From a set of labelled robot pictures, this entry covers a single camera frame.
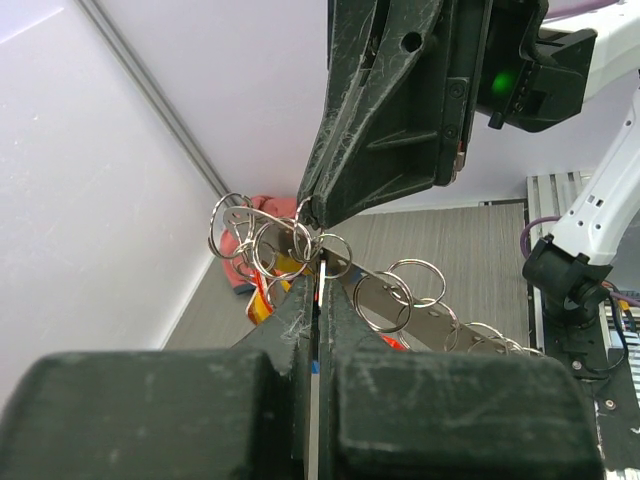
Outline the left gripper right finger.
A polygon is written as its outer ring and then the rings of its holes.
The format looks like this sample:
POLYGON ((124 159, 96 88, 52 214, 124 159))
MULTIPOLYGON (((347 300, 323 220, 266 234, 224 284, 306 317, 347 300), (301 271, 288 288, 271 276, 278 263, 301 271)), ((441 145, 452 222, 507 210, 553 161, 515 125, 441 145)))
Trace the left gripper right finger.
POLYGON ((322 479, 599 479, 581 393, 557 361, 388 346, 343 286, 319 316, 322 479))

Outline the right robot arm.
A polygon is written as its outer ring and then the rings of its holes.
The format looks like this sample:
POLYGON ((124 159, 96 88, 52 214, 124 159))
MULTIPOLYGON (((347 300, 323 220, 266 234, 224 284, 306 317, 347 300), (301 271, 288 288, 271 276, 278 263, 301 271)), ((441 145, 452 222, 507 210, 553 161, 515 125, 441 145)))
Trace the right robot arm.
POLYGON ((605 373, 601 306, 639 209, 639 96, 613 91, 639 68, 639 5, 554 13, 545 1, 334 1, 323 117, 297 195, 293 254, 320 263, 323 359, 337 313, 379 342, 526 355, 459 318, 442 293, 417 297, 397 261, 368 272, 324 248, 331 228, 374 207, 451 185, 473 156, 472 198, 540 186, 542 236, 522 235, 540 356, 605 373))

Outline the metal key organizer red handle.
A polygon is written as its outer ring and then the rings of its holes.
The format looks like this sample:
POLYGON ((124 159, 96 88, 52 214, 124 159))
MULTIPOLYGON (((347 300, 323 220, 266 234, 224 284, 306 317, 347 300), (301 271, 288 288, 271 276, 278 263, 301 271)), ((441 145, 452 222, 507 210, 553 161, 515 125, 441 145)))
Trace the metal key organizer red handle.
POLYGON ((414 264, 440 276, 433 264, 401 259, 379 272, 355 264, 353 256, 328 249, 332 234, 313 232, 297 216, 276 217, 243 207, 239 199, 224 195, 214 206, 208 246, 218 259, 217 248, 225 229, 247 227, 256 221, 251 242, 255 290, 247 306, 254 329, 238 341, 269 356, 284 387, 278 396, 285 415, 267 436, 270 478, 303 479, 309 472, 311 378, 322 380, 320 396, 326 409, 320 419, 319 437, 332 435, 334 373, 332 342, 339 339, 349 348, 358 345, 396 345, 409 349, 404 330, 419 319, 427 321, 417 337, 429 350, 538 355, 540 352, 505 336, 482 322, 463 323, 443 303, 445 294, 417 299, 397 269, 414 264))

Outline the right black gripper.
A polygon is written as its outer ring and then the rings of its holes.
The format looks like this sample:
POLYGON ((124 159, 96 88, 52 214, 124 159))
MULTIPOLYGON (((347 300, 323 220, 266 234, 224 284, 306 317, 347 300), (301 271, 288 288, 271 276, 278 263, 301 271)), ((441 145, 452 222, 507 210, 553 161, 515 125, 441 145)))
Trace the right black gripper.
POLYGON ((298 204, 330 228, 464 168, 491 1, 331 1, 323 117, 298 204))

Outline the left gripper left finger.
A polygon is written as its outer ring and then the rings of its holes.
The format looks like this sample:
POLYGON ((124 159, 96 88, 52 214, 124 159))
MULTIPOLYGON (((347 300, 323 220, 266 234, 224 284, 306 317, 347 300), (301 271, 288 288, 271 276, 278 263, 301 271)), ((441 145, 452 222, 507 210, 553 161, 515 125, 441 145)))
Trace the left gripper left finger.
POLYGON ((1 416, 5 479, 302 479, 315 285, 224 349, 64 352, 1 416))

